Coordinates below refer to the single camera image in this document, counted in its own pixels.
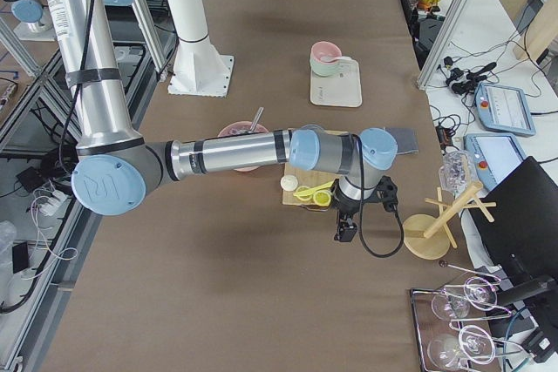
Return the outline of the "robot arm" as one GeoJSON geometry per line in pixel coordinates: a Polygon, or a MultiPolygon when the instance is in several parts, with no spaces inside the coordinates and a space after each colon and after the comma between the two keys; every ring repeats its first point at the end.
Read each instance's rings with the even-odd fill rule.
{"type": "Polygon", "coordinates": [[[386,173],[398,146],[382,129],[335,135],[306,128],[147,143],[128,113],[104,0],[47,3],[73,96],[71,115],[80,125],[71,187],[83,206],[98,214],[119,215],[171,181],[288,163],[337,175],[332,205],[337,209],[338,241],[361,235],[366,203],[396,212],[397,188],[386,173]]]}

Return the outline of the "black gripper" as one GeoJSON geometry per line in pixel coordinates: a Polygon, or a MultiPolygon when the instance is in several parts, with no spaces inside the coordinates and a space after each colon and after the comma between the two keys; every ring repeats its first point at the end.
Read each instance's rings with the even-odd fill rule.
{"type": "Polygon", "coordinates": [[[358,231],[358,225],[352,217],[360,212],[360,205],[382,204],[387,213],[397,211],[397,186],[388,176],[383,176],[375,187],[363,192],[359,186],[354,186],[346,177],[342,177],[334,181],[331,191],[331,206],[337,209],[334,240],[338,242],[352,242],[358,231]]]}

